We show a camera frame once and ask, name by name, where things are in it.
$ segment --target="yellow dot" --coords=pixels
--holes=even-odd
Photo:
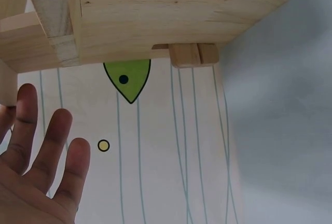
[[[109,142],[107,140],[102,139],[98,142],[98,149],[100,151],[106,152],[106,151],[109,150],[109,148],[110,148],[110,145],[109,145]]]

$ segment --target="wavy blue line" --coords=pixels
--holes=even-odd
[[[45,102],[44,102],[44,90],[43,90],[43,77],[42,72],[39,71],[39,84],[40,84],[40,95],[41,95],[41,112],[43,113],[43,134],[44,138],[46,135],[46,124],[45,124]],[[49,189],[47,191],[47,195],[49,198],[51,198],[51,190]]]
[[[200,178],[201,178],[201,190],[202,190],[203,205],[204,205],[205,224],[208,224],[208,221],[207,221],[208,220],[208,215],[206,214],[206,205],[205,205],[205,196],[204,196],[203,173],[202,173],[202,163],[201,163],[201,149],[200,149],[200,144],[199,144],[197,103],[196,103],[196,90],[195,90],[195,75],[194,75],[194,72],[193,72],[193,68],[191,69],[191,74],[192,74],[192,87],[193,87],[193,103],[194,103],[194,106],[195,106],[195,122],[196,122],[199,174],[200,174]]]
[[[227,106],[227,99],[226,99],[226,94],[225,94],[225,89],[223,86],[223,93],[224,93],[224,100],[225,100],[225,109],[226,109],[226,125],[227,125],[227,150],[228,150],[228,174],[230,174],[230,150],[229,150],[229,119],[228,119],[228,106]],[[229,183],[229,188],[230,188],[230,195],[232,198],[232,202],[233,202],[233,209],[234,209],[234,215],[235,215],[235,220],[236,223],[238,224],[238,215],[237,215],[237,211],[235,208],[235,202],[234,202],[234,197],[233,197],[233,190],[232,190],[232,184]]]
[[[62,97],[62,87],[61,87],[61,79],[60,79],[60,70],[57,68],[58,73],[58,85],[59,85],[59,97],[60,97],[60,107],[63,108],[63,97]],[[68,152],[68,140],[66,140],[66,151]]]
[[[184,142],[185,142],[185,170],[186,170],[186,189],[188,193],[188,200],[189,200],[189,188],[188,188],[188,159],[187,159],[187,131],[186,131],[186,118],[185,118],[185,107],[183,101],[183,93],[182,93],[182,83],[181,83],[181,74],[180,69],[177,69],[178,73],[178,82],[180,86],[180,96],[181,96],[181,106],[182,106],[182,119],[183,119],[183,132],[184,132]],[[188,217],[189,217],[189,205],[187,202],[187,224],[188,224]]]
[[[224,99],[225,99],[225,108],[226,108],[227,147],[226,147],[226,142],[225,142],[225,133],[224,133],[224,128],[223,128],[223,121],[222,121],[222,115],[221,115],[221,110],[220,110],[220,103],[219,103],[219,96],[218,96],[217,82],[216,82],[216,75],[215,75],[214,67],[212,67],[212,71],[213,71],[214,89],[215,89],[215,93],[216,93],[216,100],[217,100],[218,113],[219,113],[220,128],[222,130],[223,143],[224,143],[224,151],[225,151],[226,164],[227,164],[227,200],[226,200],[226,218],[225,218],[225,223],[227,224],[228,202],[229,202],[229,191],[230,191],[231,199],[232,199],[232,205],[233,205],[234,214],[235,214],[235,219],[236,219],[236,222],[238,224],[238,216],[237,216],[237,212],[236,212],[236,208],[235,208],[234,197],[233,197],[233,190],[232,190],[232,183],[231,183],[231,178],[230,178],[229,121],[228,121],[228,109],[227,109],[226,95],[225,95],[224,86],[223,86],[223,93],[224,93]]]
[[[144,210],[144,199],[142,189],[142,167],[141,167],[141,124],[140,124],[140,99],[137,98],[137,131],[138,131],[138,142],[139,142],[139,175],[140,175],[140,192],[141,192],[141,205],[144,224],[146,224],[145,210]]]
[[[120,131],[120,104],[119,93],[116,92],[117,112],[118,112],[118,140],[119,140],[119,171],[120,171],[120,201],[121,201],[121,214],[122,224],[125,224],[125,215],[123,212],[123,194],[122,194],[122,153],[121,153],[121,131]]]
[[[182,169],[182,162],[181,162],[181,154],[180,154],[180,147],[179,147],[179,141],[178,141],[178,131],[177,131],[177,123],[176,123],[176,114],[175,114],[175,102],[174,102],[174,86],[173,86],[173,68],[171,65],[171,92],[172,92],[172,104],[173,104],[173,116],[174,116],[174,127],[175,127],[175,137],[176,137],[176,147],[177,147],[177,157],[178,157],[178,163],[180,166],[180,172],[181,172],[181,179],[182,179],[182,186],[183,186],[183,192],[185,194],[186,203],[188,206],[188,212],[189,212],[189,218],[191,224],[193,224],[191,212],[190,212],[190,206],[188,201],[188,191],[185,186],[185,180],[183,177],[183,169]]]

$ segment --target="palm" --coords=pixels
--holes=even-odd
[[[40,152],[24,175],[37,123],[37,96],[32,85],[20,89],[16,113],[15,109],[0,109],[0,142],[13,122],[8,149],[0,155],[0,223],[73,223],[89,167],[89,144],[82,138],[73,140],[60,186],[49,199],[45,194],[68,137],[71,114],[64,109],[54,113]]]

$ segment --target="white wall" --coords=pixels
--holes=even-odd
[[[222,56],[245,223],[332,223],[332,0],[291,0]]]

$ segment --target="wooden shelf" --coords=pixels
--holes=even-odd
[[[0,20],[0,59],[22,73],[168,57],[168,44],[222,48],[286,1],[32,0],[39,20]]]

